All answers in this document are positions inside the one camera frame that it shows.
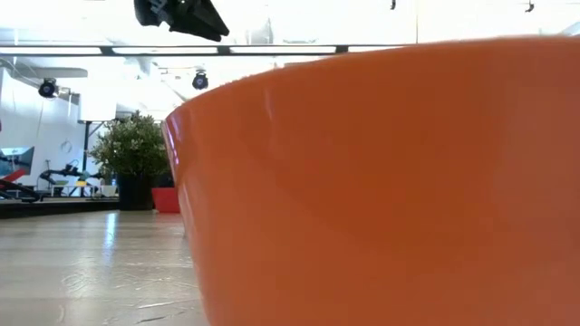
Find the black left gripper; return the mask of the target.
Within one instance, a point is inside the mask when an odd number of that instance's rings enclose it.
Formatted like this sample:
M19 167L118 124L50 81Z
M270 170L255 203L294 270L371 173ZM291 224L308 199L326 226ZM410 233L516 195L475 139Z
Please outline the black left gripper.
M210 0L134 0L134 13L142 26L165 23L170 32L220 42L229 29Z

